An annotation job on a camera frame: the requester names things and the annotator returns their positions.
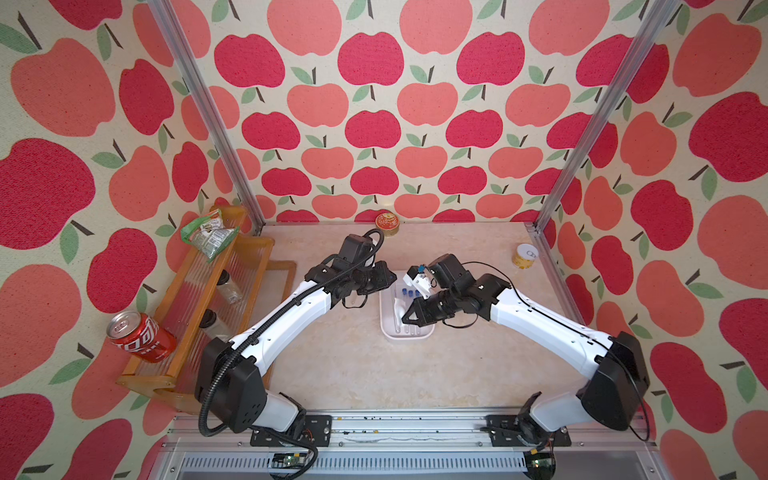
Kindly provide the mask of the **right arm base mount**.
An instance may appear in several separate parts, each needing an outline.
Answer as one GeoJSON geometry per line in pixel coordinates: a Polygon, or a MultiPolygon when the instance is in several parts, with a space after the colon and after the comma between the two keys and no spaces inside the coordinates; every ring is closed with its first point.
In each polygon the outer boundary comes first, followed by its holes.
{"type": "Polygon", "coordinates": [[[491,440],[493,447],[570,447],[572,441],[568,431],[561,428],[547,432],[528,418],[518,420],[516,415],[487,415],[485,426],[480,428],[491,440]]]}

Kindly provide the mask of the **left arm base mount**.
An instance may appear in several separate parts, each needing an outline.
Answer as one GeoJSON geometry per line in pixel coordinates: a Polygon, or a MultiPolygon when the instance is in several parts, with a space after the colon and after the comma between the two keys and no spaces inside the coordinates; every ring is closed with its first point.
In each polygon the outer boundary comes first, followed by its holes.
{"type": "MultiPolygon", "coordinates": [[[[281,435],[302,444],[325,448],[330,444],[333,417],[330,415],[300,416],[294,425],[281,435]]],[[[293,444],[281,440],[264,427],[255,427],[251,433],[250,445],[253,447],[292,447],[293,444]]]]}

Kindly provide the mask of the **white rectangular tray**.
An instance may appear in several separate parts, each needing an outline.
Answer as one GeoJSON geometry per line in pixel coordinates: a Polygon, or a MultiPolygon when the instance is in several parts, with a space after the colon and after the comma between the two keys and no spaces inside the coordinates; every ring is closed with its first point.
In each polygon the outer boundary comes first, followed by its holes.
{"type": "Polygon", "coordinates": [[[388,289],[379,293],[381,331],[391,342],[426,340],[433,334],[434,325],[419,327],[402,323],[402,317],[413,301],[421,298],[421,293],[404,280],[405,271],[398,271],[396,275],[397,280],[388,289]]]}

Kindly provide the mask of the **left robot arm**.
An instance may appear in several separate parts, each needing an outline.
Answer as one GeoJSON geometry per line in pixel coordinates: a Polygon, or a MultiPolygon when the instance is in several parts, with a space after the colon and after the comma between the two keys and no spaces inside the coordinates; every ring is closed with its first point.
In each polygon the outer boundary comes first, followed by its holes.
{"type": "Polygon", "coordinates": [[[254,326],[204,348],[195,398],[198,430],[212,437],[225,430],[269,430],[285,441],[305,430],[305,409],[285,394],[273,393],[264,375],[281,352],[313,321],[351,294],[366,297],[388,289],[396,275],[376,254],[385,236],[378,228],[348,235],[338,253],[313,266],[289,297],[254,326]]]}

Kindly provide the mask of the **white wipe cloth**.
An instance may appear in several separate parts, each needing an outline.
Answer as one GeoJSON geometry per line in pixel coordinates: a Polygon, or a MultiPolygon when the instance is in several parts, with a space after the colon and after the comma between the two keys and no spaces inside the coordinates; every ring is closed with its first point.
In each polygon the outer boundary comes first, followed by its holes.
{"type": "Polygon", "coordinates": [[[395,331],[397,333],[404,332],[405,334],[410,333],[410,327],[407,324],[403,323],[403,317],[406,315],[407,310],[409,308],[409,304],[403,300],[396,298],[394,301],[394,323],[395,323],[395,331]]]}

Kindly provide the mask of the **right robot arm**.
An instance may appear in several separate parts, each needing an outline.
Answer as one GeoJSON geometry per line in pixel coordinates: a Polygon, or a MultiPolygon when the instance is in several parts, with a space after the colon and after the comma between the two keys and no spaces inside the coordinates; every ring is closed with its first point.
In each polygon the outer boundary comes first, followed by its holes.
{"type": "Polygon", "coordinates": [[[559,356],[583,378],[559,393],[533,394],[520,409],[513,431],[529,445],[563,427],[595,421],[609,429],[629,429],[643,405],[649,379],[638,340],[611,336],[571,321],[517,291],[495,275],[465,274],[449,284],[425,274],[405,274],[414,299],[402,317],[419,327],[475,314],[510,328],[559,356]]]}

